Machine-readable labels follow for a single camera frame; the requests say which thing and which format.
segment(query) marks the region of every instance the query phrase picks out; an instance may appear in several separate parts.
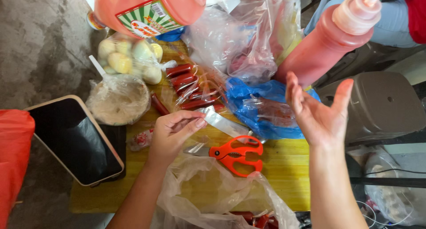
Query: squeeze bottle nozzle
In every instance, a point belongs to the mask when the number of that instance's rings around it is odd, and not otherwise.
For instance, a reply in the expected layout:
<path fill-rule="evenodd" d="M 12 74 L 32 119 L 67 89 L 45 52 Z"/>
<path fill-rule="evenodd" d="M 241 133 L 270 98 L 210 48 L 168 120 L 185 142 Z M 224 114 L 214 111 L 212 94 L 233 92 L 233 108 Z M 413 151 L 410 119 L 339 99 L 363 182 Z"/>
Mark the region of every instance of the squeeze bottle nozzle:
<path fill-rule="evenodd" d="M 363 35 L 379 22 L 381 8 L 379 0 L 344 0 L 334 10 L 332 20 L 348 34 Z"/>

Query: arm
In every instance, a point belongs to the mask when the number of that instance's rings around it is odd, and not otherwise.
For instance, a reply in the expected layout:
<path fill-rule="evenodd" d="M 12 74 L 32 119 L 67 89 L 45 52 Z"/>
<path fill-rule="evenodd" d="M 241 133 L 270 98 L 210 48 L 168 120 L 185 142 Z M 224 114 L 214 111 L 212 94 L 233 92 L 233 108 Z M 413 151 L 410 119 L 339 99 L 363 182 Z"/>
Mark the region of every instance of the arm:
<path fill-rule="evenodd" d="M 286 100 L 309 144 L 311 220 L 316 229 L 368 228 L 352 193 L 345 161 L 344 139 L 353 83 L 344 80 L 333 105 L 327 107 L 302 90 L 294 73 L 287 74 Z"/>
<path fill-rule="evenodd" d="M 204 117 L 201 112 L 178 111 L 157 119 L 148 160 L 107 229 L 150 227 L 167 167 L 185 140 L 207 126 Z"/>

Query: blue plastic bag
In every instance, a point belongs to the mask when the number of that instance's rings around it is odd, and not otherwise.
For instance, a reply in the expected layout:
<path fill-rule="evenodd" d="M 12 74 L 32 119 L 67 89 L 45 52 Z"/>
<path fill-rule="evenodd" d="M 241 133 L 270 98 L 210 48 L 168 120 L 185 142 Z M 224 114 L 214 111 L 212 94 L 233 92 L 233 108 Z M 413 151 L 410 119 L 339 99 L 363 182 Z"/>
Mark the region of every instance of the blue plastic bag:
<path fill-rule="evenodd" d="M 270 80 L 257 86 L 247 86 L 237 78 L 229 78 L 226 82 L 226 106 L 235 116 L 259 136 L 266 139 L 304 139 L 299 127 L 279 127 L 270 121 L 259 120 L 257 110 L 249 109 L 243 100 L 250 99 L 251 95 L 265 99 L 286 103 L 286 86 L 278 81 Z M 320 101 L 320 97 L 313 90 L 306 91 L 313 98 Z"/>
<path fill-rule="evenodd" d="M 175 42 L 181 39 L 181 35 L 184 32 L 185 32 L 185 27 L 181 27 L 173 31 L 160 34 L 156 36 L 156 39 L 160 41 L 165 41 L 165 42 Z"/>

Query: cable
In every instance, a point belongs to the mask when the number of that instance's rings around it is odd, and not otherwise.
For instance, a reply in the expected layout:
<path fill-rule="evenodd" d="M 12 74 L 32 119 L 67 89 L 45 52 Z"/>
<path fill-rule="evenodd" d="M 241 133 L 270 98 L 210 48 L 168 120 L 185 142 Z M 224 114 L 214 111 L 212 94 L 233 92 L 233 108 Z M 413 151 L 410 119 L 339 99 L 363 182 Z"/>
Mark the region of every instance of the cable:
<path fill-rule="evenodd" d="M 381 173 L 381 172 L 386 172 L 386 171 L 405 171 L 405 172 L 411 172 L 411 173 L 426 174 L 426 172 L 409 171 L 409 170 L 404 170 L 404 169 L 399 169 L 399 168 L 392 168 L 392 169 L 383 170 L 383 171 L 370 172 L 370 173 L 365 174 L 365 176 L 370 175 L 370 174 L 377 174 L 377 173 Z"/>
<path fill-rule="evenodd" d="M 374 226 L 374 224 L 376 223 L 376 213 L 374 212 L 374 210 L 369 205 L 367 205 L 366 203 L 363 203 L 363 202 L 360 202 L 360 201 L 356 201 L 356 202 L 362 203 L 362 204 L 366 205 L 367 207 L 369 207 L 371 209 L 371 211 L 374 213 L 374 220 L 373 220 L 374 222 L 371 226 L 369 226 L 369 228 Z"/>
<path fill-rule="evenodd" d="M 373 214 L 374 214 L 374 219 L 371 219 L 371 218 L 369 218 L 368 216 L 366 216 L 366 215 L 363 215 L 365 218 L 368 218 L 368 219 L 370 219 L 370 220 L 372 220 L 372 221 L 374 221 L 373 222 L 373 224 L 371 225 L 371 226 L 369 226 L 369 228 L 370 227 L 372 227 L 372 226 L 374 226 L 374 224 L 380 224 L 380 225 L 385 225 L 385 226 L 395 226 L 395 225 L 398 225 L 398 224 L 400 224 L 401 222 L 403 222 L 403 221 L 405 221 L 409 216 L 411 216 L 411 214 L 413 213 L 413 211 L 414 211 L 414 208 L 413 208 L 413 210 L 410 212 L 410 214 L 408 214 L 404 219 L 402 219 L 400 222 L 398 222 L 398 223 L 395 223 L 395 224 L 383 224 L 383 223 L 380 223 L 380 222 L 378 222 L 378 221 L 376 221 L 376 213 L 374 212 L 374 210 L 369 206 L 369 205 L 367 205 L 366 203 L 363 203 L 363 202 L 360 202 L 360 201 L 356 201 L 356 202 L 359 202 L 359 203 L 362 203 L 362 204 L 364 204 L 364 205 L 366 205 L 367 207 L 369 207 L 370 209 L 371 209 L 371 211 L 373 212 Z"/>

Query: plastic jug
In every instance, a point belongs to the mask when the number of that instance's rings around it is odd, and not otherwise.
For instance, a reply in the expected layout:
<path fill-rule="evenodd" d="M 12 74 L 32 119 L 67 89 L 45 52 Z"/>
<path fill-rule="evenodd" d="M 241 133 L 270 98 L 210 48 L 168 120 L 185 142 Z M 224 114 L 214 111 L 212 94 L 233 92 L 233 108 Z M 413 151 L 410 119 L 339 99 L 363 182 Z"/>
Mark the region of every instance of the plastic jug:
<path fill-rule="evenodd" d="M 95 0 L 88 22 L 133 37 L 152 37 L 194 23 L 206 0 Z"/>
<path fill-rule="evenodd" d="M 293 71 L 306 88 L 330 70 L 347 52 L 370 40 L 381 18 L 379 0 L 345 0 L 327 8 L 315 29 L 278 67 L 276 80 L 285 84 Z"/>

